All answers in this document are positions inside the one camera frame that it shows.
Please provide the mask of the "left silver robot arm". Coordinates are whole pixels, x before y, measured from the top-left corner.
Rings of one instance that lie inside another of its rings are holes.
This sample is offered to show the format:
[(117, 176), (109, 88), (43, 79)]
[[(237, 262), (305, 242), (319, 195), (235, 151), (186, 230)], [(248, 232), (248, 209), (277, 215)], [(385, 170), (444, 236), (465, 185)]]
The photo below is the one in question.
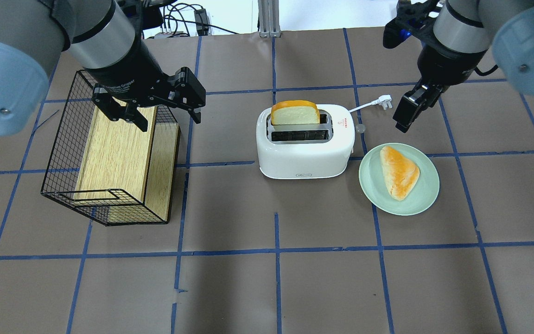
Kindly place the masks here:
[(146, 132), (139, 108), (186, 110), (195, 123), (206, 91), (193, 72), (161, 70), (141, 34), (159, 26), (162, 0), (0, 0), (0, 136), (14, 135), (47, 95), (63, 51), (95, 80), (91, 101), (111, 121)]

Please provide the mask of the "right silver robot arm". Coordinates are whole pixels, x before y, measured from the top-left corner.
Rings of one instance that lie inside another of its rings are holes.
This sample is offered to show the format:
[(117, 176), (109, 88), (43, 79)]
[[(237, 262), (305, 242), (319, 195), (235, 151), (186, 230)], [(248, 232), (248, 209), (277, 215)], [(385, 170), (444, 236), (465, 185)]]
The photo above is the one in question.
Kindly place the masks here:
[(393, 49), (409, 37), (424, 46), (417, 61), (421, 78), (394, 112), (402, 132), (472, 73), (502, 70), (516, 91), (534, 96), (534, 0), (399, 0), (383, 46)]

